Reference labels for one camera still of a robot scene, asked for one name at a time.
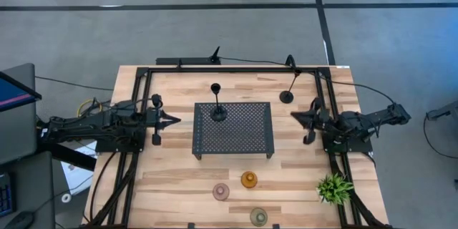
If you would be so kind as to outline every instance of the black desk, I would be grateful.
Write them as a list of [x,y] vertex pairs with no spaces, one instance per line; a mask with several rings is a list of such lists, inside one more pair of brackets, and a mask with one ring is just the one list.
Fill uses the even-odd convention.
[[[4,228],[19,212],[35,211],[53,197],[51,161],[51,153],[43,152],[0,168],[12,177],[16,195],[16,212],[0,218],[0,228]],[[30,229],[54,228],[54,223],[54,201],[49,201],[35,213]]]

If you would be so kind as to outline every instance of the desk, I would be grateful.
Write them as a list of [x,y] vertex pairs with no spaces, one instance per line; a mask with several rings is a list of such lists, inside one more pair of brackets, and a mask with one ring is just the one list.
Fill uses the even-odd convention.
[[[1,167],[13,178],[16,212],[0,218],[0,228],[21,211],[35,211],[53,197],[51,161],[51,153],[42,152]],[[30,229],[54,226],[54,201],[48,201],[34,214]]]
[[[114,103],[130,99],[136,70],[136,66],[120,67],[112,97]],[[353,82],[350,69],[331,67],[331,74],[335,81]],[[292,89],[294,101],[283,104],[278,96],[289,88],[292,80],[292,73],[153,74],[150,94],[162,95],[164,110],[182,122],[162,132],[161,146],[151,144],[153,130],[148,129],[137,167],[129,227],[186,228],[187,223],[195,223],[196,228],[253,228],[249,214],[259,207],[268,213],[264,228],[272,228],[274,223],[282,228],[340,228],[337,208],[322,204],[316,193],[318,181],[331,172],[321,137],[317,133],[312,145],[304,145],[306,131],[290,116],[291,111],[308,110],[317,96],[315,79],[304,73],[299,76]],[[205,155],[200,161],[192,155],[194,103],[214,101],[210,91],[214,82],[221,84],[218,95],[221,102],[271,103],[275,154],[270,160],[263,154]],[[333,87],[339,112],[359,111],[354,86]],[[94,178],[99,176],[109,156],[109,153],[99,156]],[[100,180],[95,211],[112,194],[119,156],[115,155]],[[349,153],[349,159],[359,197],[381,222],[387,223],[374,164],[359,153]],[[247,170],[258,176],[253,189],[246,189],[240,183],[240,176]],[[229,198],[224,202],[212,195],[214,185],[219,182],[230,188]],[[122,195],[117,222],[122,216],[123,203]],[[90,198],[85,210],[88,217],[89,204]],[[349,205],[346,214],[352,223]]]

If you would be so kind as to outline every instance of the keyboard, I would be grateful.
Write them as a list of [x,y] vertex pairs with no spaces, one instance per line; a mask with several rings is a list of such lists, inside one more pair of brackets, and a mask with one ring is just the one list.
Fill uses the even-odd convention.
[[7,172],[0,173],[0,217],[14,212],[13,189]]

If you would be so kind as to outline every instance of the white paper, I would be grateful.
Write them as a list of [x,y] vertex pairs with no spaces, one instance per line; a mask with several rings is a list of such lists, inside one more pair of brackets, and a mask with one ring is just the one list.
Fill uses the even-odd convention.
[[[85,155],[90,155],[91,157],[97,158],[95,154],[95,146],[97,145],[97,141],[92,142],[91,144],[86,145],[87,147],[79,147],[76,149],[77,152],[81,152]],[[66,162],[61,162],[62,164],[62,169],[64,169],[64,174],[65,174],[65,179],[67,179],[67,184],[69,186],[69,189],[73,189],[76,186],[78,186],[80,183],[82,183],[84,180],[92,176],[94,174],[92,171],[85,170],[79,167],[76,167],[74,165],[70,165],[69,163]],[[76,189],[70,190],[70,194],[76,195],[80,193],[83,190],[86,190],[91,186],[92,180],[87,180],[83,184],[81,184],[79,187]]]

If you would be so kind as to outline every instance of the black stand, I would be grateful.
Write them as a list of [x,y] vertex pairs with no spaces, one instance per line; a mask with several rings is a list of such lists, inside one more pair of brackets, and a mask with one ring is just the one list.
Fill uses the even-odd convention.
[[291,83],[291,86],[289,87],[288,90],[285,90],[280,93],[280,101],[282,101],[285,104],[289,104],[293,101],[294,95],[291,92],[291,89],[293,88],[294,82],[296,81],[296,78],[301,74],[301,71],[299,69],[294,70],[294,79],[293,83]]
[[228,111],[218,103],[218,93],[220,93],[221,86],[218,83],[213,83],[210,88],[216,96],[216,107],[210,112],[210,117],[215,122],[222,122],[228,116]]

